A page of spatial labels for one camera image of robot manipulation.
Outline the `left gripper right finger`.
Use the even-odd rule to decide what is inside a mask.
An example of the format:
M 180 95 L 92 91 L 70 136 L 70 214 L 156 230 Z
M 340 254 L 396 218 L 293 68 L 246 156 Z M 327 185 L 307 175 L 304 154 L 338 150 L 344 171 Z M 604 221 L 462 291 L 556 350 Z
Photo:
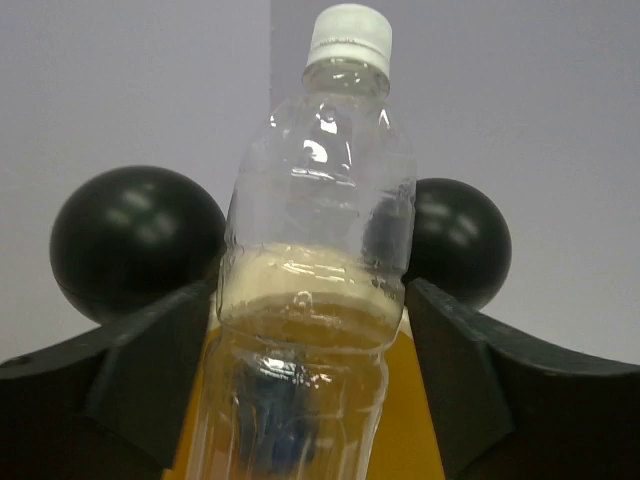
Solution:
M 635 479 L 639 369 L 559 347 L 417 279 L 406 294 L 449 479 Z

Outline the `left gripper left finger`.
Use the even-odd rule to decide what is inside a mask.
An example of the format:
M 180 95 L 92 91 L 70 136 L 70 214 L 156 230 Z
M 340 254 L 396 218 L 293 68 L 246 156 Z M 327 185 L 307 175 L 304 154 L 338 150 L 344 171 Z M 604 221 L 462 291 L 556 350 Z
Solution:
M 2 478 L 161 478 L 178 447 L 212 293 L 197 282 L 3 362 Z

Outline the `clear bottle white cap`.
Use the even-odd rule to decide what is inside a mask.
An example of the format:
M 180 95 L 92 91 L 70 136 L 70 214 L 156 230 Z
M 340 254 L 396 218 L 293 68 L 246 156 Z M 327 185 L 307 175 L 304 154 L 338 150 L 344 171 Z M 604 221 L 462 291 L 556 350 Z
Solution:
M 417 161 L 392 113 L 392 28 L 314 24 L 304 91 L 250 142 L 227 214 L 218 326 L 185 475 L 362 479 L 404 309 Z

